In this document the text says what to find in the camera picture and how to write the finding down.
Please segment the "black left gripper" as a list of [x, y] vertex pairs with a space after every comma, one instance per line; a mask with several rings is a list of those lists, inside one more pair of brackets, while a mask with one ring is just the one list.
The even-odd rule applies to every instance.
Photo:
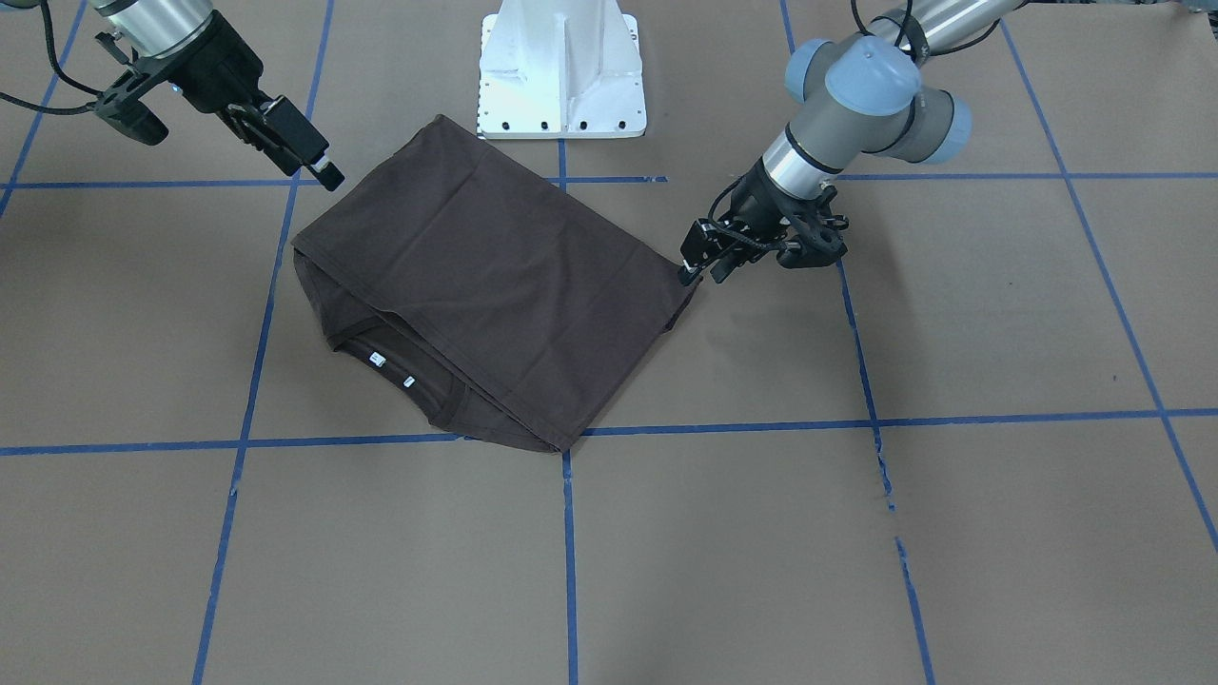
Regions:
[[682, 264], [678, 282], [695, 286], [703, 271], [727, 277], [745, 262], [756, 262], [765, 254], [778, 256], [786, 239], [795, 235], [777, 208], [777, 186], [758, 161], [717, 195], [708, 216], [697, 218], [681, 246]]

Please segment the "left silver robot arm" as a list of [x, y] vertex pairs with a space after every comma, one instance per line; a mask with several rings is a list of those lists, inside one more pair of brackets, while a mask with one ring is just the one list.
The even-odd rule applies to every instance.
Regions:
[[907, 1], [857, 22], [839, 41], [797, 48], [784, 76], [799, 108], [750, 169], [695, 219], [678, 280], [725, 279], [773, 254], [788, 269], [836, 264], [848, 218], [836, 215], [836, 178], [861, 155], [942, 165], [970, 143], [972, 113], [951, 91], [926, 87], [932, 59], [987, 39], [1017, 1]]

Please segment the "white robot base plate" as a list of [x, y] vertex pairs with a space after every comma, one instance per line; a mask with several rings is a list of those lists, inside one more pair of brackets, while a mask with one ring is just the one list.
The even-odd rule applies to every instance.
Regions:
[[618, 1], [504, 1], [481, 21], [476, 134], [628, 139], [648, 128], [639, 24]]

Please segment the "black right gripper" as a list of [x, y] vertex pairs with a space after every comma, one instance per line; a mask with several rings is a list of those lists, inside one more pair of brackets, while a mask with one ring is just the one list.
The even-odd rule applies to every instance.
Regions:
[[266, 154], [283, 172], [317, 172], [324, 189], [339, 189], [343, 173], [326, 157], [329, 143], [285, 96], [259, 88], [263, 65], [218, 11], [188, 48], [169, 60], [167, 79], [192, 108], [216, 115], [241, 143]]

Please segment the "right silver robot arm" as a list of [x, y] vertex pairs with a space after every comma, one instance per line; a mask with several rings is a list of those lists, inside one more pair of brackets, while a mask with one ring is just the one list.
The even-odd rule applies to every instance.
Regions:
[[123, 73], [101, 91], [94, 113], [144, 145], [158, 145], [168, 128], [143, 96], [162, 83], [177, 87], [188, 104], [214, 115], [241, 143], [256, 147], [285, 176], [308, 172], [326, 190], [343, 173], [329, 158], [322, 132], [285, 96], [259, 88], [263, 61], [209, 1], [93, 1], [113, 33], [97, 41]]

